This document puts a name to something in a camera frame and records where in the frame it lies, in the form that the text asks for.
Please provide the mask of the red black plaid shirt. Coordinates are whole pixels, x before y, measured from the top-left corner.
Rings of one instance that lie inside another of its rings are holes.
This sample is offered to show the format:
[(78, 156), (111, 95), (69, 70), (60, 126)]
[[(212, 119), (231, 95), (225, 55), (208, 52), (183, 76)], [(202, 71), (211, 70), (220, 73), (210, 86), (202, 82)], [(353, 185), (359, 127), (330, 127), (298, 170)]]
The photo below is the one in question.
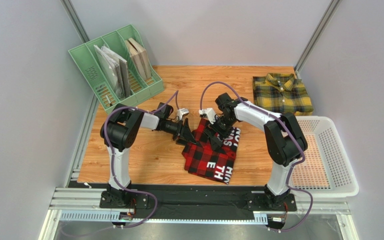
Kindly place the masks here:
[(209, 123), (208, 120), (202, 118), (197, 129), (192, 131), (197, 144), (188, 143), (184, 147), (182, 151), (185, 158), (184, 169), (190, 174), (229, 185), (237, 157), (241, 130), (233, 127), (222, 146), (213, 150), (210, 140), (204, 134), (204, 129)]

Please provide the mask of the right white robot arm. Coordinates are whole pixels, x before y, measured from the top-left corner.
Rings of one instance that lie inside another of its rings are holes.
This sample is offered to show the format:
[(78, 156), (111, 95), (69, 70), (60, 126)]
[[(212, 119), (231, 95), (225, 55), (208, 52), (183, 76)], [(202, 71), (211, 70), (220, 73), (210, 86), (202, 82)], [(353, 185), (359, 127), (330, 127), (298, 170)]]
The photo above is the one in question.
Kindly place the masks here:
[(215, 100), (221, 115), (213, 108), (199, 110), (209, 120), (204, 133), (213, 150), (221, 148), (237, 122), (246, 122), (264, 132), (267, 150), (273, 160), (268, 183), (264, 187), (267, 205), (280, 205), (290, 193), (288, 187), (292, 167), (304, 156), (307, 140), (292, 113), (275, 113), (265, 110), (243, 97), (232, 99), (223, 93)]

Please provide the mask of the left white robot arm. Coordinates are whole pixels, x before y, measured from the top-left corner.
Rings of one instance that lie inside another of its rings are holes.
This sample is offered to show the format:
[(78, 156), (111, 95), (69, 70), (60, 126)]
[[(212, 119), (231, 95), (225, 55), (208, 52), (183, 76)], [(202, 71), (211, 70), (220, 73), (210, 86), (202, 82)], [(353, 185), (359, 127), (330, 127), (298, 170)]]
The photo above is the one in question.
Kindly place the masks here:
[(163, 131), (171, 134), (179, 145), (198, 142), (192, 134), (187, 118), (170, 120), (174, 108), (161, 102), (157, 110), (142, 112), (131, 106), (118, 103), (104, 122), (100, 136), (104, 139), (110, 157), (110, 179), (102, 197), (106, 202), (114, 200), (126, 205), (131, 198), (131, 178), (129, 176), (130, 148), (137, 138), (140, 128)]

